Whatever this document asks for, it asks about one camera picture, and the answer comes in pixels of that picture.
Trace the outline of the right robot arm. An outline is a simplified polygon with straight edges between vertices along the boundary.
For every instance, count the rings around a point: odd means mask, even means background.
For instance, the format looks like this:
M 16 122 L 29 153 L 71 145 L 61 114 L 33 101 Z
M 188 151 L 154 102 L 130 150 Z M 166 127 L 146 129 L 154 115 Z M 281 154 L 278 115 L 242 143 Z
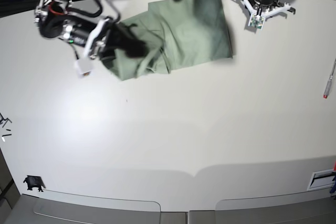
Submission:
M 72 0 L 39 0 L 34 22 L 40 35 L 82 47 L 83 58 L 101 58 L 116 49 L 125 51 L 130 58 L 145 56 L 145 42 L 135 36 L 130 26 L 120 22 L 121 16 L 103 16 L 101 2 L 93 1 L 98 7 L 95 12 L 73 7 Z

